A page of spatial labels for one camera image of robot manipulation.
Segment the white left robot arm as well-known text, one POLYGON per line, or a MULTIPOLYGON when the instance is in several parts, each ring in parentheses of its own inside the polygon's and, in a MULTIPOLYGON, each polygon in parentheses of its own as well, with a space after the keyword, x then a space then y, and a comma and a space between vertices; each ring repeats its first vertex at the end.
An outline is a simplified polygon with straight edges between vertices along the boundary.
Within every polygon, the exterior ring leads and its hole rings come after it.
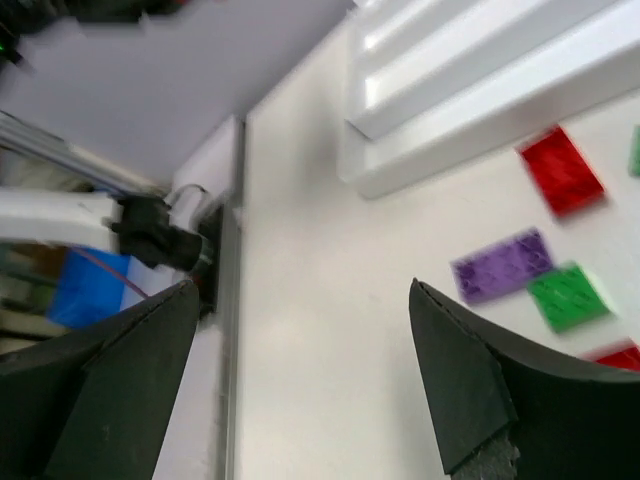
POLYGON ((1 189, 1 240, 117 252, 121 206, 106 192, 1 189))

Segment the green flat lego plate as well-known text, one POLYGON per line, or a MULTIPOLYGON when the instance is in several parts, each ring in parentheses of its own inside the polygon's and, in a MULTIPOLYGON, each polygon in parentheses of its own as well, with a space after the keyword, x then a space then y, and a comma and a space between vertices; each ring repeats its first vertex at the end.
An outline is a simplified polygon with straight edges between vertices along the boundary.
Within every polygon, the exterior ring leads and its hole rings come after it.
POLYGON ((630 144, 629 174, 633 177, 640 176, 640 126, 636 125, 633 130, 632 140, 630 144))

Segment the purple flat lego brick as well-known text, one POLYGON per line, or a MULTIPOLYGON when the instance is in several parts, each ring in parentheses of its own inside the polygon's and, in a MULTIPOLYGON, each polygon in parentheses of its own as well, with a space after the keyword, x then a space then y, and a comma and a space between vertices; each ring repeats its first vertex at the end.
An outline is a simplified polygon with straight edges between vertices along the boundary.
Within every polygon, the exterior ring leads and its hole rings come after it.
POLYGON ((451 262, 454 280, 468 305, 485 303, 527 286, 555 265, 541 232, 519 232, 451 262))

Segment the green square flat lego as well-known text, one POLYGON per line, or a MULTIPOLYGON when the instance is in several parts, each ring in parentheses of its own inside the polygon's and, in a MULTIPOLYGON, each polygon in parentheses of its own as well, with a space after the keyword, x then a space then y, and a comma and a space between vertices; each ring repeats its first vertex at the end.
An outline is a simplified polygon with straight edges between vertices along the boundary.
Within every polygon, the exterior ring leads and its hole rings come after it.
POLYGON ((562 264, 534 278, 527 284, 526 291, 556 334, 567 333, 612 314, 585 269, 576 262, 562 264))

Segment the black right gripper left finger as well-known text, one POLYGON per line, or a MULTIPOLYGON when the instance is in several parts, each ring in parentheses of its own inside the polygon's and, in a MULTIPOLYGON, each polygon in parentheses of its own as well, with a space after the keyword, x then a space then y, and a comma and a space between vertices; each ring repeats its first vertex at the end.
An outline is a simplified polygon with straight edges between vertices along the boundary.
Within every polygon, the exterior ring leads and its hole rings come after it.
POLYGON ((199 321, 182 281, 1 357, 4 479, 149 479, 199 321))

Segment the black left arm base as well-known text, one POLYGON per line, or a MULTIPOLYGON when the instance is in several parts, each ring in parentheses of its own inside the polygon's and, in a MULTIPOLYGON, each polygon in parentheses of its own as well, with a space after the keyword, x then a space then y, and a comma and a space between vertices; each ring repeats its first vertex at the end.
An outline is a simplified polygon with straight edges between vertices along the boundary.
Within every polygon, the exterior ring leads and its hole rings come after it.
POLYGON ((171 219, 172 207, 150 195, 116 199, 121 208, 111 221, 118 252, 155 269, 168 267, 186 275, 198 288, 201 316, 217 311, 224 206, 206 209, 193 227, 171 219))

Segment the aluminium table frame rail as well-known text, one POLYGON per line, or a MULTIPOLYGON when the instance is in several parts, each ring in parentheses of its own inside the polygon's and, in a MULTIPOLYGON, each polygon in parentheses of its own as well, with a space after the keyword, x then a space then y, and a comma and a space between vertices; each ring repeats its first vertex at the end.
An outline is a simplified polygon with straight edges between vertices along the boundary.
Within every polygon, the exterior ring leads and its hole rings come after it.
POLYGON ((213 477, 232 479, 235 467, 235 437, 239 353, 240 277, 242 260, 242 207, 246 160, 246 122, 239 122, 236 141, 234 189, 224 206, 218 290, 219 326, 222 333, 219 389, 218 437, 213 477))

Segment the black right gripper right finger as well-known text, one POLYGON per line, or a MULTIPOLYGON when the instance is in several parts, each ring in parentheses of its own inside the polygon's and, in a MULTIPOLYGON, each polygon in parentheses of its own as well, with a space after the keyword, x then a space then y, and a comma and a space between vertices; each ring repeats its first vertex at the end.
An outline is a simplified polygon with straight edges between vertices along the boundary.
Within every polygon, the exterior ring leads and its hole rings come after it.
POLYGON ((635 479, 639 376, 529 340, 414 281, 409 315, 453 479, 635 479))

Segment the small red lego brick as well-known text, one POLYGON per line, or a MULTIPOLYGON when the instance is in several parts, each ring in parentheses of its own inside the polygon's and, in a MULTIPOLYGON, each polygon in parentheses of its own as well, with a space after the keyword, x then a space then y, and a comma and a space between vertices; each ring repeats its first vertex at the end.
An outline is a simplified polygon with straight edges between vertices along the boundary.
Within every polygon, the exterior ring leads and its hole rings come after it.
POLYGON ((583 359, 598 364, 638 372, 639 346, 631 339, 605 345, 583 355, 583 359))

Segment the white divided sorting tray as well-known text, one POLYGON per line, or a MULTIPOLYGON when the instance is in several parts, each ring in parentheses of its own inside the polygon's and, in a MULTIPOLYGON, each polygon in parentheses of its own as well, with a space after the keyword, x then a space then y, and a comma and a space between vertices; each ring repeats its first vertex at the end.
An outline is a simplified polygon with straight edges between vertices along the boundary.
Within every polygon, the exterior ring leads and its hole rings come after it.
POLYGON ((339 178, 375 199, 639 86, 635 1, 366 1, 339 178))

